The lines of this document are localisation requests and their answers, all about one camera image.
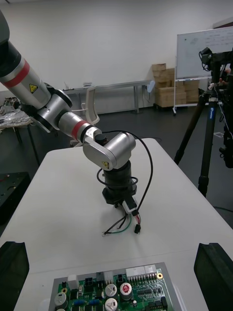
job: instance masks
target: green wire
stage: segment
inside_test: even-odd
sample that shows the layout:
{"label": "green wire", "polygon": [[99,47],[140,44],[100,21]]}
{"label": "green wire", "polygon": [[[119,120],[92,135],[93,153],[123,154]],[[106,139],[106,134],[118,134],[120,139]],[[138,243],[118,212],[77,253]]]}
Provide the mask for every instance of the green wire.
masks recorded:
{"label": "green wire", "polygon": [[116,233],[124,232],[125,230],[127,230],[127,229],[130,227],[131,222],[132,222],[132,217],[131,217],[131,215],[130,215],[130,222],[129,222],[129,224],[127,225],[127,227],[125,227],[123,230],[116,231],[116,232],[109,232],[109,233],[111,233],[111,234],[116,234]]}

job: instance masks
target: whiteboard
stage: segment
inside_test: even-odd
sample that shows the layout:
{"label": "whiteboard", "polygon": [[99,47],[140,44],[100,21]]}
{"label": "whiteboard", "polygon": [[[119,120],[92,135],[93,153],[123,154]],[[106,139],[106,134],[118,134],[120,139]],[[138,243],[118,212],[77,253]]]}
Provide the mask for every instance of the whiteboard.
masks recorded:
{"label": "whiteboard", "polygon": [[199,52],[210,48],[213,53],[233,48],[233,27],[200,31],[177,36],[176,79],[210,76],[202,69]]}

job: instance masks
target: white table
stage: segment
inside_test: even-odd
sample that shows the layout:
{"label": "white table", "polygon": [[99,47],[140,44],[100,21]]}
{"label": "white table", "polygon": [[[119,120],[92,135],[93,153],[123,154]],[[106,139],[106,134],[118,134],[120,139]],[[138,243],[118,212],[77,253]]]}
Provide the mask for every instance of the white table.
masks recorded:
{"label": "white table", "polygon": [[[0,239],[0,246],[26,243],[30,273],[16,311],[36,310],[50,296],[54,278],[156,262],[165,262],[188,311],[208,311],[193,271],[198,245],[217,242],[233,259],[233,231],[162,147],[150,138],[145,143],[154,177],[140,210],[140,235],[132,225],[102,237],[121,213],[105,203],[98,167],[81,148],[46,155]],[[150,174],[139,141],[131,163],[139,200]]]}

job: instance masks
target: silver robot arm segment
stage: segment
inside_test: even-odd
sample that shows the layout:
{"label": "silver robot arm segment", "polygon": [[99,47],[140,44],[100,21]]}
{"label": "silver robot arm segment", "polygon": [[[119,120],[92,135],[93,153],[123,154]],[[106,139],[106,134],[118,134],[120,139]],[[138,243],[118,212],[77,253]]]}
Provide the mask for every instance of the silver robot arm segment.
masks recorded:
{"label": "silver robot arm segment", "polygon": [[70,98],[45,84],[9,41],[9,27],[0,11],[0,82],[23,103],[23,111],[48,133],[60,130],[83,143],[86,157],[105,171],[119,169],[136,143],[120,133],[104,146],[95,142],[101,130],[71,112]]}

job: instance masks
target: capacitor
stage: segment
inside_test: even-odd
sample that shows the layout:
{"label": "capacitor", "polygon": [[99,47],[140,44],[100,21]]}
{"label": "capacitor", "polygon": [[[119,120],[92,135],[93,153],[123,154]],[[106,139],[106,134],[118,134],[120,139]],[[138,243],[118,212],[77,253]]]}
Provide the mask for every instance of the capacitor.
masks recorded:
{"label": "capacitor", "polygon": [[65,309],[68,306],[67,295],[65,293],[58,293],[54,299],[56,310]]}
{"label": "capacitor", "polygon": [[106,311],[116,311],[117,301],[114,298],[108,298],[104,306]]}
{"label": "capacitor", "polygon": [[117,298],[117,287],[115,284],[108,284],[105,287],[106,298]]}
{"label": "capacitor", "polygon": [[130,300],[132,298],[132,286],[130,283],[123,283],[120,286],[120,295],[123,300]]}

